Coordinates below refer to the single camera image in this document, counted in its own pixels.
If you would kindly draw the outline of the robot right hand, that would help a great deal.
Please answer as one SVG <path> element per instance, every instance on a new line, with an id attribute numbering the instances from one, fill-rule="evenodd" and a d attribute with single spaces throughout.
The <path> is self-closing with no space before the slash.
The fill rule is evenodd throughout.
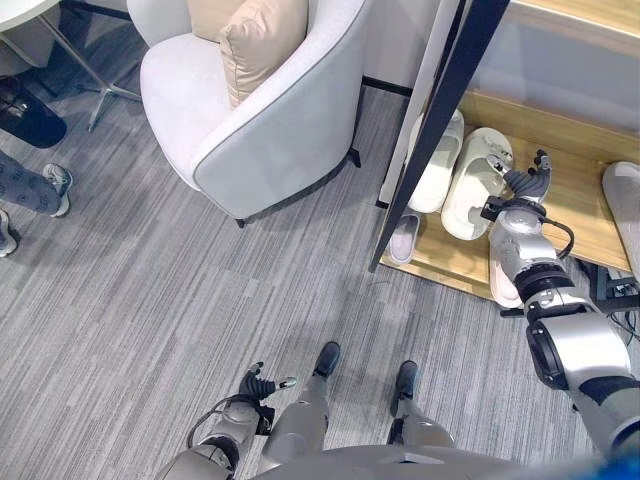
<path id="1" fill-rule="evenodd" d="M 526 172 L 508 166 L 503 155 L 489 154 L 486 161 L 517 198 L 527 198 L 539 204 L 543 202 L 550 188 L 552 174 L 551 159 L 546 151 L 536 151 L 535 167 L 530 167 Z"/>

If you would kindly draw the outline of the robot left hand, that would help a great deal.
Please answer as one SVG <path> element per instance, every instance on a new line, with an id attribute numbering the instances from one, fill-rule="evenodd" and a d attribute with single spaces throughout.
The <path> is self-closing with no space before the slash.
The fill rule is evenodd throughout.
<path id="1" fill-rule="evenodd" d="M 296 377 L 288 376 L 280 380 L 266 380 L 260 377 L 264 363 L 256 362 L 249 367 L 243 376 L 238 392 L 241 395 L 250 396 L 258 401 L 265 400 L 277 391 L 294 387 L 298 380 Z"/>

